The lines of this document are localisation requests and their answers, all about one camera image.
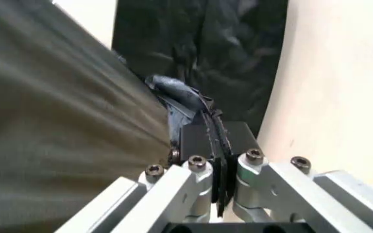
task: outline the metal linkage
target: metal linkage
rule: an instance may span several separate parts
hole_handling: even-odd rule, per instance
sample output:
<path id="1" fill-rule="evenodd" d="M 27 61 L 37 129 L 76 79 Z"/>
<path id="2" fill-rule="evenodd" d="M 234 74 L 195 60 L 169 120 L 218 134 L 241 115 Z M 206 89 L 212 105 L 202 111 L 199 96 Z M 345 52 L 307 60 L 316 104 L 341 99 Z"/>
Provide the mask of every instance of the metal linkage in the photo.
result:
<path id="1" fill-rule="evenodd" d="M 247 157 L 238 159 L 235 201 L 240 206 L 271 209 L 276 221 L 300 216 L 319 233 L 373 232 L 292 164 L 269 164 L 264 157 L 255 165 Z"/>
<path id="2" fill-rule="evenodd" d="M 266 165 L 267 159 L 258 149 L 250 149 L 245 153 L 246 161 L 255 166 L 257 171 Z M 266 211 L 260 207 L 257 191 L 236 176 L 236 190 L 234 193 L 233 211 L 246 222 L 271 222 Z"/>
<path id="3" fill-rule="evenodd" d="M 110 232 L 145 193 L 144 185 L 120 177 L 61 226 L 56 233 Z"/>
<path id="4" fill-rule="evenodd" d="M 317 175 L 314 182 L 373 228 L 373 189 L 345 171 Z"/>
<path id="5" fill-rule="evenodd" d="M 195 175 L 173 165 L 112 232 L 160 233 L 168 223 L 184 220 L 199 193 Z"/>
<path id="6" fill-rule="evenodd" d="M 193 171 L 196 176 L 197 188 L 200 191 L 184 222 L 209 222 L 212 194 L 212 165 L 202 156 L 193 155 L 188 161 L 182 164 L 182 167 Z"/>

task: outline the cream curved surface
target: cream curved surface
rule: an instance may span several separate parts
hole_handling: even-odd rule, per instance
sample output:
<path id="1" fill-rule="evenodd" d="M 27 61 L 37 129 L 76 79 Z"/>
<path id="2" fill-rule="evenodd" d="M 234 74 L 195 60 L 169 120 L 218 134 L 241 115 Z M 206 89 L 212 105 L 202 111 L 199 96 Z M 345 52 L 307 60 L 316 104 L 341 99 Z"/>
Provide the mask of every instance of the cream curved surface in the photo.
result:
<path id="1" fill-rule="evenodd" d="M 271 161 L 304 156 L 373 187 L 373 1 L 289 1 L 258 141 Z"/>

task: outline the gray fabric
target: gray fabric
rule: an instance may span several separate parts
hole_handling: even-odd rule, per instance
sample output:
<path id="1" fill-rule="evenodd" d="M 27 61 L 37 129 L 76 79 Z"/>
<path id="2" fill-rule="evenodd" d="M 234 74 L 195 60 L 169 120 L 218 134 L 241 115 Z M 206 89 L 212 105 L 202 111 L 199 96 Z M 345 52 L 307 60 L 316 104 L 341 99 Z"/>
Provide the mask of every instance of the gray fabric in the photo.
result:
<path id="1" fill-rule="evenodd" d="M 51 232 L 169 152 L 167 111 L 48 1 L 0 1 L 0 231 Z"/>

